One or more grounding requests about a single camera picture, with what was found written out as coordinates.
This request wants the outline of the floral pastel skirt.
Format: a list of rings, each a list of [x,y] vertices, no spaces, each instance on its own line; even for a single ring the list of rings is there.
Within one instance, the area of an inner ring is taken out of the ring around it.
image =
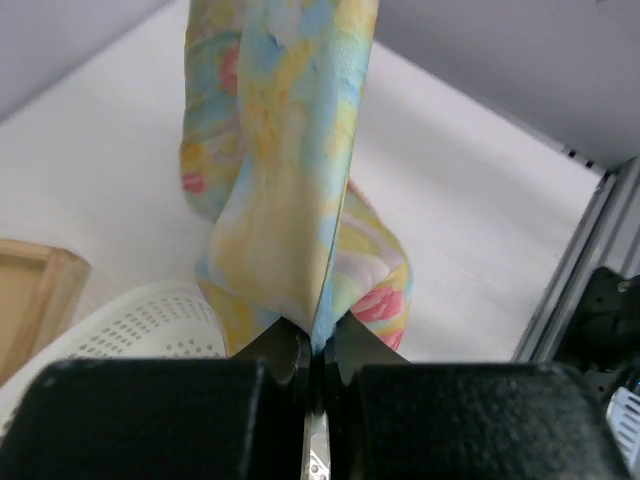
[[[279,319],[321,351],[352,314],[397,349],[413,278],[350,178],[375,1],[194,1],[182,187],[213,224],[196,266],[228,355]]]

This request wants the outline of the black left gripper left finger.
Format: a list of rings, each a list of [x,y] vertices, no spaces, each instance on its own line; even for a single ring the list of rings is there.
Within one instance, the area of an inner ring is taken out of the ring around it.
[[[311,347],[279,320],[228,359],[75,359],[31,382],[5,479],[298,479]]]

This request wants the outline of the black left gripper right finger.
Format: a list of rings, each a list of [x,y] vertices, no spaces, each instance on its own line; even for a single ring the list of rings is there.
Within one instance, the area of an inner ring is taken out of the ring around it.
[[[627,479],[604,412],[573,370],[412,363],[354,316],[324,350],[334,479]]]

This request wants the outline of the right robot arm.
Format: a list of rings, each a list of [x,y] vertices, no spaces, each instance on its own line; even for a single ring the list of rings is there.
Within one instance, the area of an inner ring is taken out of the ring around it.
[[[639,474],[639,277],[597,268],[553,356],[576,369],[603,409],[629,470]]]

